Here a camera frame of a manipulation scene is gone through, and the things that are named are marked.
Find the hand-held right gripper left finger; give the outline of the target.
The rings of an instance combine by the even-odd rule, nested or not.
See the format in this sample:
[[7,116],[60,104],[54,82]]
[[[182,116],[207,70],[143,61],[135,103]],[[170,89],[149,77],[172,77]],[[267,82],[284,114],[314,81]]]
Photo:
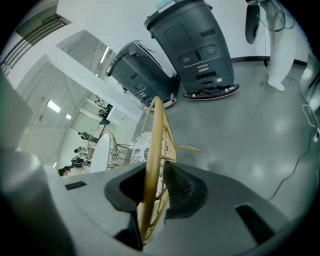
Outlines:
[[146,163],[128,166],[129,170],[109,180],[104,187],[104,195],[114,208],[121,212],[134,213],[142,202]]

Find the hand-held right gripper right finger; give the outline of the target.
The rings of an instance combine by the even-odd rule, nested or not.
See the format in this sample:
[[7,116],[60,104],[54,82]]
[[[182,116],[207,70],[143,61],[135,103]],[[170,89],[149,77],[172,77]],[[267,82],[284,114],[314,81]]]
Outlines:
[[189,218],[207,201],[209,190],[199,177],[170,161],[165,162],[163,174],[169,199],[166,220]]

